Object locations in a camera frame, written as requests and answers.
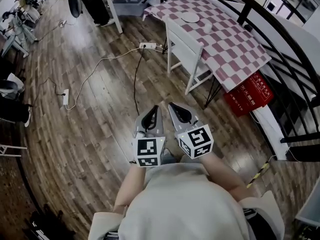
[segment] chair seat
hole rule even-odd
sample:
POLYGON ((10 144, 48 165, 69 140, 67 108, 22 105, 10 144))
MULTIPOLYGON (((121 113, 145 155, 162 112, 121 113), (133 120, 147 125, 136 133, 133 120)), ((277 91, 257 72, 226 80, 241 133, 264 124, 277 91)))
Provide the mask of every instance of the chair seat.
MULTIPOLYGON (((195 62, 190 57, 186 56, 186 54, 181 51, 176 45, 172 46, 172 53, 177 57, 182 66, 191 75, 194 70, 193 65, 195 62)), ((207 71, 210 71, 210 69, 202 61, 199 61, 198 68, 196 69, 196 74, 194 77, 197 78, 207 71)))

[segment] white t-shirt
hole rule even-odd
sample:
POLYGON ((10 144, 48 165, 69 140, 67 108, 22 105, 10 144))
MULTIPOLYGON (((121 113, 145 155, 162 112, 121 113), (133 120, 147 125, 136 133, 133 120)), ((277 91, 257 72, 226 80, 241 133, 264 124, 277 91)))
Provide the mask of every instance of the white t-shirt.
POLYGON ((245 208, 267 221, 274 239, 283 239, 284 223, 270 191, 238 203, 208 181, 201 164, 166 164, 148 171, 144 191, 125 216, 95 213, 88 239, 103 240, 117 230, 120 240, 255 240, 245 208))

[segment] white cup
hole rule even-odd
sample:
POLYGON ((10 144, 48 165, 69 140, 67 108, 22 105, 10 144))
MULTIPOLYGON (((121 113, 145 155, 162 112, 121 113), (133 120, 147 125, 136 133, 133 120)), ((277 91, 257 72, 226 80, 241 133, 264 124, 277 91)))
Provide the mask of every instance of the white cup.
POLYGON ((212 30, 212 23, 207 23, 204 25, 203 31, 206 34, 210 34, 212 30))

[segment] black pants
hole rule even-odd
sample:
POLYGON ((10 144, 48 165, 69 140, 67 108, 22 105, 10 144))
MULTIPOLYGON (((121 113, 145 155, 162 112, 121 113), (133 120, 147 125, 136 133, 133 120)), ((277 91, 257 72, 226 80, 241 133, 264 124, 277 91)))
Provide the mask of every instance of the black pants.
POLYGON ((94 23, 105 25, 110 17, 102 0, 82 0, 94 23))
POLYGON ((29 118, 29 106, 0 96, 0 118, 11 122, 26 123, 29 118))

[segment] white cube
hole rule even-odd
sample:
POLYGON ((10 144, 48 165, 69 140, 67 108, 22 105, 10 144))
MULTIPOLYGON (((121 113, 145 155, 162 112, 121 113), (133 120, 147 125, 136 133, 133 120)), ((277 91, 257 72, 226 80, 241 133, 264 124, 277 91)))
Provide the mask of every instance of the white cube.
POLYGON ((160 166, 165 142, 166 137, 134 138, 132 146, 136 164, 140 167, 160 166))
POLYGON ((211 152, 214 146, 214 138, 207 124, 180 133, 177 137, 180 148, 182 148, 191 159, 201 157, 211 152))

